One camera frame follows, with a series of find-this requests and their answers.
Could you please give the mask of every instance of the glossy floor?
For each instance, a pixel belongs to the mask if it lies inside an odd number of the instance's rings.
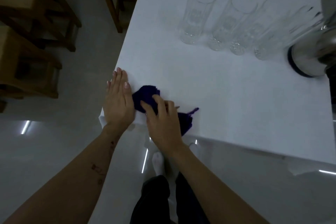
[[[59,99],[26,98],[9,101],[0,115],[0,222],[71,161],[101,131],[106,80],[112,71],[125,33],[118,34],[104,0],[69,0],[83,27],[76,52],[50,49],[63,64]],[[25,120],[32,123],[24,135]],[[191,137],[186,143],[194,142]],[[198,139],[201,160],[223,182],[271,223],[320,223],[336,213],[336,176],[319,172],[292,175],[281,156]],[[144,172],[142,168],[146,149]],[[90,223],[128,223],[153,174],[155,146],[146,129],[127,131],[118,143]],[[176,168],[167,165],[174,213]]]

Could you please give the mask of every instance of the forearm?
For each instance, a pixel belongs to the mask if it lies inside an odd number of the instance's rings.
[[[172,157],[211,223],[268,223],[203,165],[186,145],[179,147]]]
[[[121,136],[105,126],[102,133],[7,220],[7,223],[87,223],[95,208]]]

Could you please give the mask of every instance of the foot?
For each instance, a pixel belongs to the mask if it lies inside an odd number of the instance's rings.
[[[197,144],[195,143],[191,143],[189,144],[189,149],[191,150],[191,152],[196,156],[196,158],[200,158],[200,150]]]
[[[153,154],[152,163],[156,175],[166,176],[165,159],[161,152],[157,151]]]

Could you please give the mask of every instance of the person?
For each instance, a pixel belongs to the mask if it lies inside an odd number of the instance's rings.
[[[157,115],[148,104],[142,102],[141,106],[146,111],[150,137],[180,171],[176,180],[179,223],[268,223],[199,161],[193,147],[183,143],[174,102],[164,101],[158,95],[153,98],[157,102]],[[135,117],[127,73],[120,68],[107,82],[103,109],[107,125],[101,134],[4,223],[81,224],[89,221],[115,147]],[[170,192],[164,177],[162,153],[153,155],[158,176],[144,183],[131,223],[170,223]]]

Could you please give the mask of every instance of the purple cloth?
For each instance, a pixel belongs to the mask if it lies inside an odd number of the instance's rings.
[[[145,113],[145,110],[140,105],[140,101],[142,100],[153,108],[155,114],[158,114],[158,104],[152,98],[152,96],[155,94],[160,95],[160,91],[155,86],[151,86],[151,85],[142,86],[137,92],[135,92],[132,95],[133,102],[134,102],[134,108],[137,111]],[[185,133],[187,133],[187,131],[192,127],[193,118],[191,115],[194,114],[196,111],[198,111],[198,109],[199,108],[197,107],[188,113],[183,113],[183,112],[177,113],[178,119],[180,121],[180,128],[181,128],[182,136]]]

